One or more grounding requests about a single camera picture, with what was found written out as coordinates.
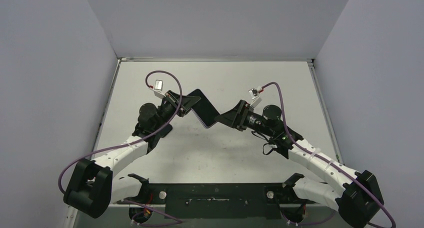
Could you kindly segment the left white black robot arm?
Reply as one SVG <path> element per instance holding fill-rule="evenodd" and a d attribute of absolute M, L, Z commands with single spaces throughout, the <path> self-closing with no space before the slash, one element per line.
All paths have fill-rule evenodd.
<path fill-rule="evenodd" d="M 76 161 L 70 181 L 64 191 L 65 204 L 89 215 L 100 217 L 110 204 L 125 198 L 144 203 L 149 198 L 149 189 L 144 186 L 148 180 L 128 174 L 118 180 L 114 177 L 138 158 L 150 153 L 159 140 L 173 128 L 170 121 L 188 114 L 202 100 L 199 89 L 188 95 L 171 90 L 156 94 L 161 104 L 145 103 L 139 109 L 134 132 L 121 145 L 103 151 L 93 159 L 81 158 Z"/>

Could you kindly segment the black smartphone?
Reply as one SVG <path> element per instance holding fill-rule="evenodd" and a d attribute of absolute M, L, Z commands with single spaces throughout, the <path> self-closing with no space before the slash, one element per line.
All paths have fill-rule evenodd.
<path fill-rule="evenodd" d="M 220 115 L 218 110 L 200 89 L 195 89 L 188 96 L 200 98 L 191 109 L 204 128 L 209 129 L 212 127 L 216 123 L 216 117 Z"/>

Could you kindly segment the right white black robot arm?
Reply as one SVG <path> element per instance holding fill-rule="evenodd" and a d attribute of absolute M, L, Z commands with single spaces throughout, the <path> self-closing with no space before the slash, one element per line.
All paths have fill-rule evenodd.
<path fill-rule="evenodd" d="M 239 131 L 251 129 L 267 136 L 273 150 L 307 168 L 323 183 L 298 175 L 283 187 L 282 195 L 290 203 L 298 199 L 326 205 L 337 211 L 353 228 L 364 228 L 381 210 L 383 196 L 376 176 L 368 170 L 359 172 L 324 154 L 285 123 L 285 114 L 276 105 L 267 105 L 262 114 L 244 100 L 215 121 Z"/>

